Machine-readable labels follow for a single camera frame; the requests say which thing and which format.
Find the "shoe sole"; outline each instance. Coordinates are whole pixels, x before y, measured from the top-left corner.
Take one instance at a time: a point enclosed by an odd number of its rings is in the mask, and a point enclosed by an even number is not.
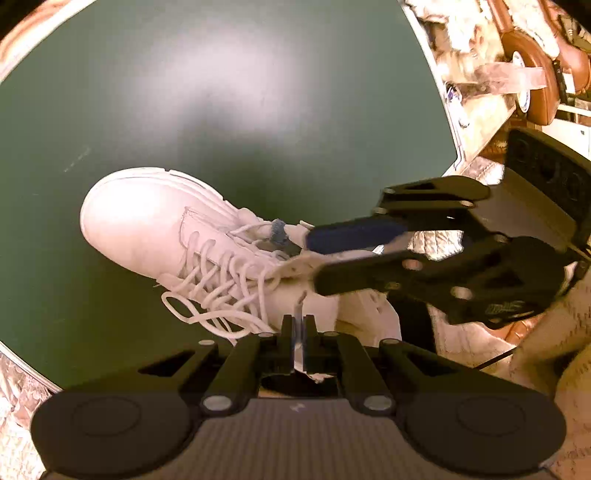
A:
[[[208,204],[212,209],[217,210],[221,215],[236,216],[238,209],[230,204],[223,196],[202,180],[196,179],[186,173],[176,170],[166,170],[160,167],[137,167],[119,170],[99,180],[86,194],[82,207],[80,208],[80,230],[86,238],[84,227],[85,207],[92,200],[94,195],[106,184],[125,179],[146,178],[156,180],[170,186],[181,188],[184,192],[192,195],[200,202]]]

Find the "black circular pad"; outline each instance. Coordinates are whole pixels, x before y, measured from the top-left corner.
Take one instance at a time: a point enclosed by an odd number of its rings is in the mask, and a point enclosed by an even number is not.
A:
[[[560,410],[535,391],[422,393],[409,406],[405,430],[426,457],[456,472],[521,475],[562,445]]]
[[[55,395],[35,413],[31,436],[48,470],[75,478],[127,478],[174,457],[191,432],[175,393]]]

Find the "plastic bag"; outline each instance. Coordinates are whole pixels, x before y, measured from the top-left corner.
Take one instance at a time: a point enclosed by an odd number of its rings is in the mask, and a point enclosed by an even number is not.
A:
[[[474,73],[476,82],[458,85],[465,99],[521,93],[547,86],[542,67],[519,67],[512,63],[495,62],[478,67]]]

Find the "robotic arm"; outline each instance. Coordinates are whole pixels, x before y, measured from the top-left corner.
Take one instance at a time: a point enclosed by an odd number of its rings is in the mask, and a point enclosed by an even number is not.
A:
[[[577,263],[573,281],[589,267],[591,170],[525,131],[511,132],[506,167],[504,183],[516,182],[517,197],[529,189],[541,206],[529,224],[495,228],[489,213],[499,203],[513,205],[501,217],[520,208],[503,193],[508,185],[446,177],[389,187],[373,216],[317,227],[308,248],[329,254],[406,231],[457,229],[464,250],[439,262],[404,251],[327,264],[316,290],[398,290],[450,323],[491,328],[543,312],[563,289],[565,265]],[[299,345],[305,371],[334,376],[338,393],[259,398],[262,377],[293,372]],[[536,391],[396,339],[368,348],[351,335],[319,334],[313,316],[296,313],[279,334],[249,335],[227,357],[201,340],[58,393],[36,412],[31,435],[46,480],[550,480],[566,426]]]

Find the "black mechanical arm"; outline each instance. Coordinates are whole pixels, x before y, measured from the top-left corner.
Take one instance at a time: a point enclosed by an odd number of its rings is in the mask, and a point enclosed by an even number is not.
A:
[[[591,167],[587,159],[537,132],[512,131],[508,150],[506,178],[498,186],[449,176],[388,187],[373,216],[317,227],[307,239],[310,249],[334,253],[375,246],[376,241],[386,244],[403,231],[459,230],[464,232],[463,251],[441,261],[401,251],[335,262],[316,275],[316,291],[396,290],[442,310],[453,325],[482,322],[491,329],[545,311],[564,291],[564,267],[577,264],[576,282],[591,262]],[[519,236],[490,230],[515,229],[512,224],[521,220],[513,212],[519,195],[507,200],[508,189],[515,188],[506,187],[507,177],[517,188],[523,184],[531,190],[521,192],[526,202],[541,202],[542,209],[526,212],[529,222],[538,216],[531,233],[528,226],[518,230]],[[484,216],[479,214],[482,204],[487,204]],[[546,216],[544,205],[558,207],[563,218],[555,219],[554,212]],[[499,221],[491,222],[492,210]],[[554,221],[574,225],[560,231]],[[552,236],[554,245],[547,242]]]

